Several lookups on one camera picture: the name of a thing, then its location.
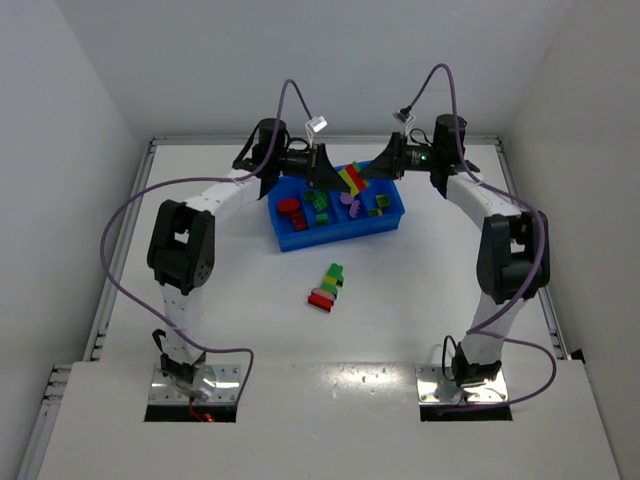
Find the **green lego plate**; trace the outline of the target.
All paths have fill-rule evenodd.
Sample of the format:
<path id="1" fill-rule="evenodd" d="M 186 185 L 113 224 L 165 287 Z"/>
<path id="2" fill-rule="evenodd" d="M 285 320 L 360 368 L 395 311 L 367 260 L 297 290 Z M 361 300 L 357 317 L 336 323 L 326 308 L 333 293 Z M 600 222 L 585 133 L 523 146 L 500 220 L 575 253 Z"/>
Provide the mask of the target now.
<path id="1" fill-rule="evenodd" d="M 327 214 L 318 214 L 315 217 L 316 225 L 319 227 L 327 226 L 330 224 L 329 216 Z"/>

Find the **red green striped lego stack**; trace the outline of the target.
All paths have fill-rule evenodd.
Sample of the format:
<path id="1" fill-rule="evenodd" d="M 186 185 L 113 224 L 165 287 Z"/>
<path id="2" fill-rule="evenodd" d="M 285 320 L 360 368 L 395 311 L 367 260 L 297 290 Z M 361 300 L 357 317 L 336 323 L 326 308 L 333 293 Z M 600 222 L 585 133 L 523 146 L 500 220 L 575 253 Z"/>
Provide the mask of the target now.
<path id="1" fill-rule="evenodd" d="M 370 186 L 370 182 L 361 176 L 361 164 L 358 162 L 345 165 L 338 171 L 338 174 L 348 185 L 349 194 L 353 197 L 364 192 Z"/>

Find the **round red lego brick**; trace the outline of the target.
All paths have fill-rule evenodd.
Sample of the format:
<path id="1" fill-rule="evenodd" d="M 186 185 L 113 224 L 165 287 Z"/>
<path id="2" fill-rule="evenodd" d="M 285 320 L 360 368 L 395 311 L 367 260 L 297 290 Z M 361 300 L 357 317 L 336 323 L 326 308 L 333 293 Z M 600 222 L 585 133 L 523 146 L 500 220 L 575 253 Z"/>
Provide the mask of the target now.
<path id="1" fill-rule="evenodd" d="M 296 198 L 281 199 L 276 205 L 276 211 L 280 216 L 291 217 L 301 210 L 301 204 Z"/>

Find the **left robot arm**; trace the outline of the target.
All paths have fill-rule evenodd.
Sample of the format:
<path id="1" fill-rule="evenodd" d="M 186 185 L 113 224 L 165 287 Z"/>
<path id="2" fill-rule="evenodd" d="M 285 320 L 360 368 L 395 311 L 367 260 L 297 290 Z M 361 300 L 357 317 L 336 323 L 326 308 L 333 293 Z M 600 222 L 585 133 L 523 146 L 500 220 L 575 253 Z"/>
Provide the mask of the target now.
<path id="1" fill-rule="evenodd" d="M 183 201 L 166 200 L 158 210 L 147 264 L 160 285 L 166 332 L 156 331 L 162 372 L 185 389 L 205 378 L 206 353 L 187 342 L 202 315 L 202 287 L 215 263 L 216 226 L 244 206 L 265 197 L 282 176 L 298 177 L 310 187 L 344 192 L 347 184 L 331 165 L 324 144 L 312 142 L 327 126 L 322 116 L 305 124 L 307 147 L 290 147 L 286 123 L 258 122 L 221 183 Z"/>

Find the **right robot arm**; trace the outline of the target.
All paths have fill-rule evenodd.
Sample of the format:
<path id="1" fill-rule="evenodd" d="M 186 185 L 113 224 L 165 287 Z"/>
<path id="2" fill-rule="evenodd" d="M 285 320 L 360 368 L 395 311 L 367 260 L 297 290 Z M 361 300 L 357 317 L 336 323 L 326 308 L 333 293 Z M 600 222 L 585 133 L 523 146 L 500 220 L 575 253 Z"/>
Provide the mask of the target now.
<path id="1" fill-rule="evenodd" d="M 443 114 L 426 145 L 413 145 L 396 132 L 361 171 L 364 178 L 385 180 L 398 180 L 408 171 L 429 173 L 432 186 L 481 233 L 476 262 L 481 297 L 447 369 L 459 387 L 497 376 L 516 316 L 550 278 L 546 216 L 483 181 L 479 169 L 464 158 L 465 129 L 462 117 Z"/>

